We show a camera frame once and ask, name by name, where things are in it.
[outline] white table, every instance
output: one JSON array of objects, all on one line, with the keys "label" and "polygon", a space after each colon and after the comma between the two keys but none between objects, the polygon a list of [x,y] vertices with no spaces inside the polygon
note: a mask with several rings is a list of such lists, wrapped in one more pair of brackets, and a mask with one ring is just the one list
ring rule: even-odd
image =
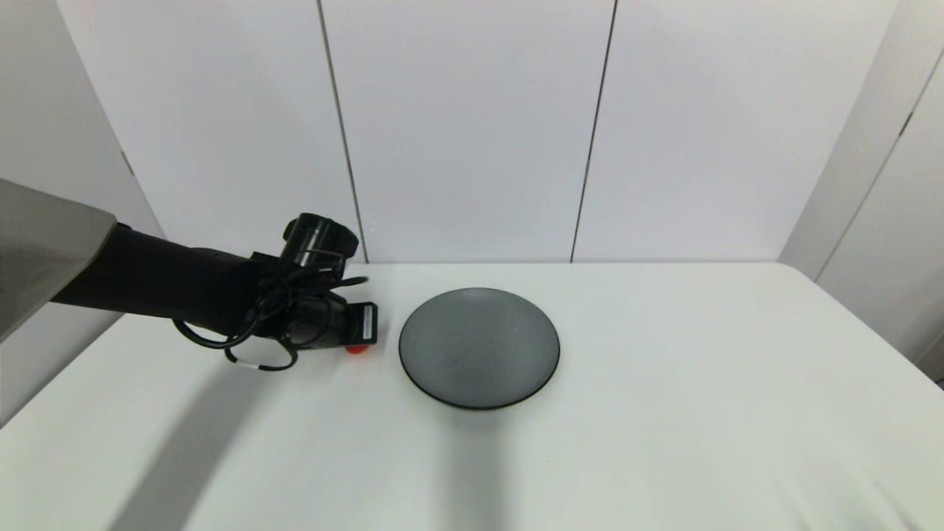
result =
[{"label": "white table", "polygon": [[[361,273],[381,343],[283,373],[123,317],[0,430],[0,529],[944,529],[944,393],[796,271]],[[557,326],[534,397],[466,412],[404,374],[405,319],[465,286]]]}]

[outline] robotic arm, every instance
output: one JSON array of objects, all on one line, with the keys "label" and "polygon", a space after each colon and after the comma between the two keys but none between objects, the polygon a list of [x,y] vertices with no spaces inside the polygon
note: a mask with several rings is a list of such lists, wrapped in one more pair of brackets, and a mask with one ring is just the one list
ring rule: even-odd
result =
[{"label": "robotic arm", "polygon": [[[9,183],[0,184],[11,189]],[[331,291],[367,281],[344,279],[357,236],[325,217],[302,214],[288,224],[283,238],[279,257],[256,252],[243,258],[187,248],[117,224],[91,263],[51,301],[167,317],[194,343],[259,370],[289,368],[299,350],[375,344],[377,305],[350,303]],[[5,245],[3,251],[11,254],[17,248],[23,246]],[[227,339],[208,339],[191,325]],[[290,363],[272,367],[241,361],[232,349],[252,335],[276,340],[290,354]]]}]

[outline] black cable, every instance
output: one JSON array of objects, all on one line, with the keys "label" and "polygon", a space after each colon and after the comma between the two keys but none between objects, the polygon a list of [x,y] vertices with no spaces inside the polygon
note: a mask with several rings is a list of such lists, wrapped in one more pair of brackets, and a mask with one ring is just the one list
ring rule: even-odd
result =
[{"label": "black cable", "polygon": [[[353,277],[346,280],[338,280],[332,283],[319,283],[318,285],[304,285],[298,284],[298,281],[309,277],[316,273],[325,273],[333,272],[335,278],[344,274],[346,260],[344,256],[327,252],[317,249],[306,250],[304,253],[310,254],[327,254],[337,257],[336,261],[323,261],[316,262],[313,264],[304,265],[296,271],[293,271],[289,274],[280,273],[274,279],[266,283],[261,289],[261,293],[256,298],[256,303],[253,305],[251,310],[250,318],[247,320],[245,328],[236,335],[231,335],[227,338],[226,341],[215,341],[203,337],[202,335],[194,332],[190,326],[187,325],[182,320],[173,319],[174,326],[183,334],[184,337],[190,339],[197,345],[201,347],[206,347],[208,349],[222,350],[227,360],[232,363],[243,365],[250,368],[255,368],[258,370],[266,371],[277,371],[285,370],[290,368],[298,361],[298,350],[304,349],[312,345],[317,341],[327,330],[327,323],[331,322],[331,317],[333,315],[333,309],[330,304],[326,304],[328,307],[328,318],[325,319],[323,324],[312,337],[305,341],[304,343],[293,343],[289,337],[289,331],[286,331],[282,334],[281,337],[276,338],[276,341],[289,353],[291,361],[284,366],[268,366],[268,365],[259,365],[245,362],[232,352],[232,348],[244,343],[249,337],[252,336],[262,325],[262,323],[274,317],[285,310],[291,308],[301,300],[320,300],[329,296],[330,290],[337,287],[345,287],[356,285],[360,283],[367,282],[367,277]],[[345,309],[348,308],[346,301],[344,302]]]}]

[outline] gray arm cover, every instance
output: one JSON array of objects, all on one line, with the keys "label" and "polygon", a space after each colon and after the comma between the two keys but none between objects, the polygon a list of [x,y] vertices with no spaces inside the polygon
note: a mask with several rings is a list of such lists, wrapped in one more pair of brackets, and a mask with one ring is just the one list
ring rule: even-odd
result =
[{"label": "gray arm cover", "polygon": [[115,216],[0,179],[0,341],[92,262]]}]

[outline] black plate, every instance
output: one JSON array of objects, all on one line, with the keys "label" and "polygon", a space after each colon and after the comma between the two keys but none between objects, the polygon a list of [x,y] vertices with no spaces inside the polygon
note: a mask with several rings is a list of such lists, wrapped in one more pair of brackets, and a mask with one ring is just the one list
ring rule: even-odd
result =
[{"label": "black plate", "polygon": [[537,306],[473,287],[423,303],[400,333],[400,361],[432,398],[464,409],[498,409],[541,390],[561,346]]}]

